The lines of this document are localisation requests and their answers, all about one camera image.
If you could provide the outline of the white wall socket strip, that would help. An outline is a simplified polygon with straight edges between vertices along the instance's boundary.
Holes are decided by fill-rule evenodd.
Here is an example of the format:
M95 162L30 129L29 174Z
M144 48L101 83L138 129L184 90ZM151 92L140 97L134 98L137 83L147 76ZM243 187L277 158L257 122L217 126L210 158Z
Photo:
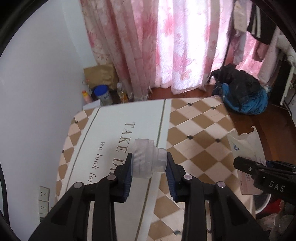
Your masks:
M42 220L49 212L49 197L50 189L47 187L39 186L38 214L40 220Z

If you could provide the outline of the clear plastic bottle cap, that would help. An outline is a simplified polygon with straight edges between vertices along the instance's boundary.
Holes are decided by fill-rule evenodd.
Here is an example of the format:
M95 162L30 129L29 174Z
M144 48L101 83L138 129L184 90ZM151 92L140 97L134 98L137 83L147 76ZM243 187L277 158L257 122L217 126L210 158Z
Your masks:
M132 149L132 176L150 179L153 173L164 173L167 151L154 145L153 140L137 138Z

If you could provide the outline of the orange small bottle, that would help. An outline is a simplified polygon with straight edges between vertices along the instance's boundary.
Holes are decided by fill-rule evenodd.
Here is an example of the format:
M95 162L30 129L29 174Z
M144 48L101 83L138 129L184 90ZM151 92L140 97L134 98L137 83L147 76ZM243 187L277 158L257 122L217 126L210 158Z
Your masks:
M82 96L83 96L84 101L85 101L86 104L89 104L89 103L93 102L91 96L89 95L89 93L86 90L82 91Z

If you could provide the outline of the white torn envelope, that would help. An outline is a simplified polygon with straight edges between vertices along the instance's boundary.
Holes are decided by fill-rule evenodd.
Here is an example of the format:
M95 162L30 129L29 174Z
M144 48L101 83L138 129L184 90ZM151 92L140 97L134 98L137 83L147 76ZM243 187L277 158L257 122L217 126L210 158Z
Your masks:
M252 126L253 131L238 135L236 130L229 132L226 137L230 145L233 157L242 157L266 166L265 154L257 129ZM237 171L240 191L242 195L260 195L263 191L254 186L254 180L250 174Z

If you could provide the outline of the white round trash bin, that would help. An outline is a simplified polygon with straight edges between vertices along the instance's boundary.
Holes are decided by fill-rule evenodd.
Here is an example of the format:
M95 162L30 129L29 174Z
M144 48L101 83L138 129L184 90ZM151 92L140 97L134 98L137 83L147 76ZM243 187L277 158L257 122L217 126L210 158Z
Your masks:
M254 205L255 205L255 214L261 213L269 204L271 200L271 194L262 193L259 195L253 195Z

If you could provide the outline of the yellow liquid bottle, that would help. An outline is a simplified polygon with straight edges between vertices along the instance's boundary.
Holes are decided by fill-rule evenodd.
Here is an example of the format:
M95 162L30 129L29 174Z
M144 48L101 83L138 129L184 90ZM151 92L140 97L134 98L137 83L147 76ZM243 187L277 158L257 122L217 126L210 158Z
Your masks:
M125 92L125 90L123 88L123 85L120 82L118 82L116 87L117 87L117 94L118 94L118 96L120 98L120 102L121 103L127 103L128 102L128 97L127 97L127 94L126 94L126 92Z

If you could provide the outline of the pink floral curtain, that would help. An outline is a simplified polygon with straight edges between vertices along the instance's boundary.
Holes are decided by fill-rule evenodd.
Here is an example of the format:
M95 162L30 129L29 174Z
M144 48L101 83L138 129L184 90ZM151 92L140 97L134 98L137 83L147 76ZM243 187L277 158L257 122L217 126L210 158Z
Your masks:
M112 63L130 98L155 87L205 89L223 64L257 75L256 39L230 36L234 1L81 1L97 64Z

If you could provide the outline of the hanging clothes rack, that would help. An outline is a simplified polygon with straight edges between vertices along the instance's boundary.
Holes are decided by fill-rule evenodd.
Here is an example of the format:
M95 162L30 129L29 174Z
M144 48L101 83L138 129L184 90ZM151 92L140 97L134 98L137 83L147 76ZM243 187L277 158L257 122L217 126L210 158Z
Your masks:
M234 1L229 37L231 64L256 78L271 103L287 107L295 84L295 50L280 28L255 3Z

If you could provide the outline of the brown paper bag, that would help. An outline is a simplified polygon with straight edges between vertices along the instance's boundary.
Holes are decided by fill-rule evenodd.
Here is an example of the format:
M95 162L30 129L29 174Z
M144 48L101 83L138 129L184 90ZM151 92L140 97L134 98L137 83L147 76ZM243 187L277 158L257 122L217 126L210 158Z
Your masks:
M84 69L85 82L90 89L94 89L99 85L106 85L110 90L116 90L119 82L113 64L96 65Z

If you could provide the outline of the blue lid white jar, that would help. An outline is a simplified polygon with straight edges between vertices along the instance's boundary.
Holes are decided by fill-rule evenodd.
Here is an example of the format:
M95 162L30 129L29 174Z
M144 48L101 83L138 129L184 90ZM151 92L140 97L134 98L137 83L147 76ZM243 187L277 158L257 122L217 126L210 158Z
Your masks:
M113 100L111 98L107 85L96 86L93 92L103 106L113 104Z

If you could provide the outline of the blue black clothes pile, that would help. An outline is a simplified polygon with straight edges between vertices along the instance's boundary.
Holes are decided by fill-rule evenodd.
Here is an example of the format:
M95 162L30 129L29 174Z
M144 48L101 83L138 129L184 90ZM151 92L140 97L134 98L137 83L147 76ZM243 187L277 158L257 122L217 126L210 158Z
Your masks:
M247 72L228 64L212 71L210 78L216 81L212 94L220 96L223 103L233 111L255 115L266 110L266 90Z

